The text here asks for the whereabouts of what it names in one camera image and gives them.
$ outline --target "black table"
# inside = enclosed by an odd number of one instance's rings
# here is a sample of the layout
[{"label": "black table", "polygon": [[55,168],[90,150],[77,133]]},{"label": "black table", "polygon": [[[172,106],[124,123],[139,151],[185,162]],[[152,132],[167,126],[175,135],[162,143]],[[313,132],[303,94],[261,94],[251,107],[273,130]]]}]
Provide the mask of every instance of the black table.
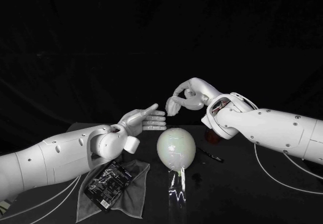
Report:
[{"label": "black table", "polygon": [[[98,124],[75,123],[68,131],[95,125]],[[225,162],[219,163],[196,149],[193,163],[185,171],[189,224],[235,223],[237,221],[263,224],[310,224],[322,220],[320,202],[323,196],[296,191],[280,185],[268,177],[255,159],[254,145],[241,134],[231,140],[222,140],[218,145],[212,145],[204,137],[205,126],[179,127],[192,134],[196,146],[225,159]],[[136,219],[121,211],[111,210],[108,214],[100,212],[81,224],[166,224],[169,222],[169,173],[156,149],[160,134],[162,131],[143,132],[137,136],[142,143],[136,154],[123,152],[124,162],[139,159],[152,165],[146,182],[143,219]],[[290,163],[283,154],[258,146],[258,156],[276,179],[302,189],[323,192],[323,186],[317,179]],[[293,159],[306,168],[302,160],[294,157]],[[75,223],[81,181],[68,200],[38,222],[39,224]],[[18,213],[48,200],[65,189],[71,182],[23,192],[6,215]],[[32,223],[58,206],[68,193],[69,190],[45,205],[2,223]]]}]

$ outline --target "gray towel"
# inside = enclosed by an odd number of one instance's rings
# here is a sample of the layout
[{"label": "gray towel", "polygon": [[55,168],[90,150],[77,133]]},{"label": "gray towel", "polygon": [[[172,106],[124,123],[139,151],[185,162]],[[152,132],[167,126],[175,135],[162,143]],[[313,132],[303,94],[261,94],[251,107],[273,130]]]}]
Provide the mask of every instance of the gray towel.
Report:
[{"label": "gray towel", "polygon": [[[101,212],[101,209],[97,207],[91,199],[84,194],[84,189],[105,165],[107,164],[103,164],[92,171],[90,171],[84,179],[80,188],[77,222],[82,221],[85,218]],[[133,176],[133,181],[129,187],[126,188],[121,196],[118,197],[111,207],[111,210],[118,209],[129,216],[134,218],[142,218],[146,195],[146,175],[150,170],[150,164],[139,160],[133,160],[131,162],[123,163],[121,166],[130,172]]]}]

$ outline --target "black curtain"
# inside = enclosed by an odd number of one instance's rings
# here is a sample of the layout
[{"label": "black curtain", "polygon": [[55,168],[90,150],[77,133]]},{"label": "black curtain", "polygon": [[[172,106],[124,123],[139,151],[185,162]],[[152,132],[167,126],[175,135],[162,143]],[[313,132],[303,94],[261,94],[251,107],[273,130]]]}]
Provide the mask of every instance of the black curtain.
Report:
[{"label": "black curtain", "polygon": [[[7,153],[75,122],[165,110],[192,77],[260,108],[323,119],[323,8],[316,1],[2,3],[0,127]],[[167,118],[201,125],[204,110]]]}]

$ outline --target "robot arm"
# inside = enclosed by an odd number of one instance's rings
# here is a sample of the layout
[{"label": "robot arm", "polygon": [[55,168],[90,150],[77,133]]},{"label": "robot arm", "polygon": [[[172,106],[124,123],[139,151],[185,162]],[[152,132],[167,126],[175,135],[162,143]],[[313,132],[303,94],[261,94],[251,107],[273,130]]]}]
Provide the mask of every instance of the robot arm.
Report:
[{"label": "robot arm", "polygon": [[[191,85],[188,89],[202,90],[204,83],[195,80],[199,79],[191,79],[191,83],[199,83],[201,87]],[[323,121],[270,109],[253,109],[240,94],[219,94],[216,89],[214,93],[216,97],[205,103],[202,122],[221,137],[231,139],[241,132],[253,143],[323,164]],[[186,107],[191,98],[175,101]]]},{"label": "robot arm", "polygon": [[157,104],[124,115],[118,124],[100,125],[45,139],[28,149],[0,156],[0,201],[20,192],[65,182],[137,150],[143,130],[166,130]]}]

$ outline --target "red object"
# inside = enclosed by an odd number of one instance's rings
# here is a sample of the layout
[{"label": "red object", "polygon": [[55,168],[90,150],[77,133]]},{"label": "red object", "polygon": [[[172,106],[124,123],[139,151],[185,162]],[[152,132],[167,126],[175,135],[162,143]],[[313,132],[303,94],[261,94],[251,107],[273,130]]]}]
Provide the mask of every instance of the red object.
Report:
[{"label": "red object", "polygon": [[205,136],[205,140],[214,145],[216,145],[219,143],[219,141],[222,140],[222,137],[208,127],[205,129],[204,136]]}]

